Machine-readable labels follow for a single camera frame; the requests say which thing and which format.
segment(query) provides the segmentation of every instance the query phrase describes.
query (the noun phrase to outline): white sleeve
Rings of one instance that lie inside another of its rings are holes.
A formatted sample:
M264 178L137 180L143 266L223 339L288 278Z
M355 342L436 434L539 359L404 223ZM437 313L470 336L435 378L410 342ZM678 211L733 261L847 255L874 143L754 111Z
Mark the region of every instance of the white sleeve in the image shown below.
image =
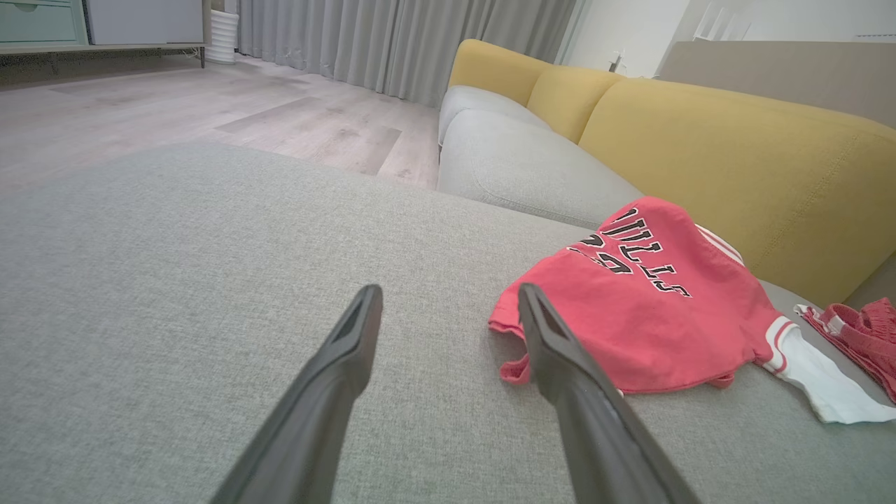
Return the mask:
M858 383L840 372L837 364L807 343L799 326L786 317L772 324L766 339L774 357L763 367L805 392L822 421L896 420L896 408L872 399Z

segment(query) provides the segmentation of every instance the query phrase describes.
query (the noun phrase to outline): green drawer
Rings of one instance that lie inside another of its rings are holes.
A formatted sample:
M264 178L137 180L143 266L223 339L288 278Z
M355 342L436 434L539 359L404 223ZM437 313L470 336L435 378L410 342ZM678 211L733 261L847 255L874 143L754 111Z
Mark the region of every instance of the green drawer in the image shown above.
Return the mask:
M0 3L0 42L75 41L72 7Z

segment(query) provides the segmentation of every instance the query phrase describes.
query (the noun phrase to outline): cabinet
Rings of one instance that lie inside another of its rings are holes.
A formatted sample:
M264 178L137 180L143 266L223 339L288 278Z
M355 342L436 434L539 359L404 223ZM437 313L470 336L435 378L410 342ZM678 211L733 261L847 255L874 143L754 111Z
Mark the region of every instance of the cabinet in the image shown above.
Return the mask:
M84 4L82 0L0 0L0 54L200 48L204 65L203 49L211 42L211 0L86 0ZM88 41L88 22L93 41Z
M91 42L202 43L201 0L87 0Z
M86 43L87 33L80 2L0 1L0 48Z

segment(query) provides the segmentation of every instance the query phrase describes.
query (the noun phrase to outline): clothing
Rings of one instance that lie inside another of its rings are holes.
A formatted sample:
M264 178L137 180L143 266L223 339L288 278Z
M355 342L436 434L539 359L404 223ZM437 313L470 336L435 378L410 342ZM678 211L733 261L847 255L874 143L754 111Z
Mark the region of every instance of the clothing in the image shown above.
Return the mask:
M524 282L545 292L627 394L729 387L735 370L753 361L803 388L824 421L896 419L896 409L876 403L803 341L733 247L674 204L641 198L541 260L501 295L491 329L524 336L517 310ZM501 377L527 382L528 355L505 363Z
M821 313L805 305L794 311L881 384L896 403L896 308L890 300L868 303L861 311L841 304Z

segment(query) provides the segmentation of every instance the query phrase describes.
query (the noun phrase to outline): gray curtain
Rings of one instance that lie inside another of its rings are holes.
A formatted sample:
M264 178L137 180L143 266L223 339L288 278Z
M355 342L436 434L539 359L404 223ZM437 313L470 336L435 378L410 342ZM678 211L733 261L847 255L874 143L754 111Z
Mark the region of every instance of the gray curtain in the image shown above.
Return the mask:
M458 44L553 62L575 0L240 0L239 52L438 107Z

